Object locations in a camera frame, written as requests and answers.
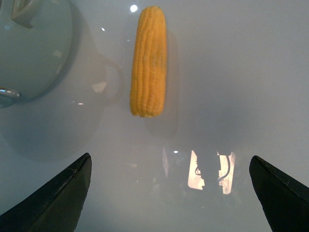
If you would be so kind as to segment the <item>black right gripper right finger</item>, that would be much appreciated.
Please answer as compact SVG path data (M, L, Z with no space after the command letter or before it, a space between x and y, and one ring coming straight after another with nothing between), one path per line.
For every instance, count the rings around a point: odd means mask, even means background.
M253 156L249 173L254 191L274 232L309 230L309 188L268 163Z

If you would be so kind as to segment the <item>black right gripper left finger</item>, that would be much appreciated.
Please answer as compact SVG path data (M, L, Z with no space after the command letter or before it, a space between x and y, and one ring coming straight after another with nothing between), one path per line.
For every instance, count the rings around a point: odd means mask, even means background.
M85 153L0 217L2 232L75 231L90 186L92 160Z

